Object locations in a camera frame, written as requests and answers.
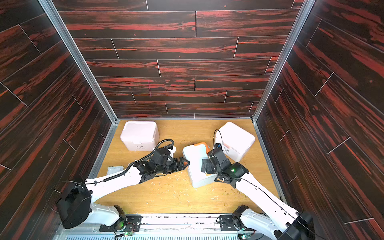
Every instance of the wooden tabletop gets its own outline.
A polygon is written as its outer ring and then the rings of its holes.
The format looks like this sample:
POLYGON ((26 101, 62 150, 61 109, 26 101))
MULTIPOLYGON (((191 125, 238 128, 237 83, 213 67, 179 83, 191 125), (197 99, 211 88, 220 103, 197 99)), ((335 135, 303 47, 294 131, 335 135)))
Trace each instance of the wooden tabletop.
MULTIPOLYGON (((255 143, 240 163, 264 187, 278 197, 250 119, 161 120, 155 122, 159 128, 160 140, 173 139, 177 148, 174 157, 180 157, 182 156, 183 147, 195 143, 206 142, 212 147, 214 130, 219 129, 228 121, 235 123, 255 136, 255 143)), ((120 140, 120 134, 125 123, 126 121, 120 122, 98 177, 106 175, 108 166, 124 166, 126 168, 130 162, 149 153, 128 151, 120 140)), ((117 204, 127 214, 231 213, 242 204, 249 206, 256 212, 262 212, 247 196, 234 189, 230 184, 215 182, 194 189, 186 170, 120 189, 100 198, 96 203, 108 206, 117 204)))

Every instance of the storage box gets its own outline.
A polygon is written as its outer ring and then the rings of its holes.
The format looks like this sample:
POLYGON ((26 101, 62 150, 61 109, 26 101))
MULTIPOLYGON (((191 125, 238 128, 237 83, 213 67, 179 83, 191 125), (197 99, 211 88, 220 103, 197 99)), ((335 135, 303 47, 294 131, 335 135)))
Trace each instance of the storage box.
MULTIPOLYGON (((219 131, 223 137, 224 153, 235 162, 240 162, 255 142, 254 135, 232 122, 227 122, 219 131)), ((215 143, 221 143, 220 133, 216 131, 215 143)))
POLYGON ((126 122, 120 139, 130 151, 152 151, 159 143, 155 122, 126 122))
POLYGON ((208 159, 207 147, 206 143, 199 143, 183 148, 183 156, 190 162, 187 172, 194 188, 215 182, 217 176, 216 174, 201 172, 202 160, 208 159))

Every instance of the wood panel wall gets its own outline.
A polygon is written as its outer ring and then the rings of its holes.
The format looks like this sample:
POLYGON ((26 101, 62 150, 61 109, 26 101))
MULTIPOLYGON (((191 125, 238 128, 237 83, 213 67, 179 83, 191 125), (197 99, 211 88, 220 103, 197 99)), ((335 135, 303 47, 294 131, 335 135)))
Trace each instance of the wood panel wall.
POLYGON ((383 1, 317 0, 257 124, 325 239, 384 239, 383 1))
POLYGON ((0 239, 52 238, 52 189, 87 178, 110 125, 38 1, 1 1, 0 239))
POLYGON ((253 115, 300 0, 54 0, 118 118, 253 115))

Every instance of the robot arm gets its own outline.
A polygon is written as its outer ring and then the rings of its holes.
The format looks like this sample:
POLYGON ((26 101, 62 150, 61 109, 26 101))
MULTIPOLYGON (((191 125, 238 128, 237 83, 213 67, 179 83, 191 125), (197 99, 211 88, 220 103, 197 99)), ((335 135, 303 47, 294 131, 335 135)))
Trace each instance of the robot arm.
POLYGON ((119 189, 184 170, 189 166, 189 161, 182 157, 173 158, 176 152, 173 144, 171 139, 162 140, 150 154, 130 163, 123 171, 87 179, 84 183, 67 187, 56 203, 63 227, 73 228, 81 223, 100 223, 113 225, 116 231, 123 229, 126 226, 126 217, 118 205, 107 207, 94 202, 119 189), (172 144, 159 148, 166 141, 172 144))
POLYGON ((308 213, 299 213, 283 203, 263 187, 242 164, 231 164, 224 155, 221 144, 215 144, 215 147, 207 154, 217 174, 215 182, 230 184, 248 196, 268 215, 266 217, 253 212, 247 206, 240 206, 232 214, 233 222, 239 230, 255 229, 273 240, 315 238, 313 219, 308 213))

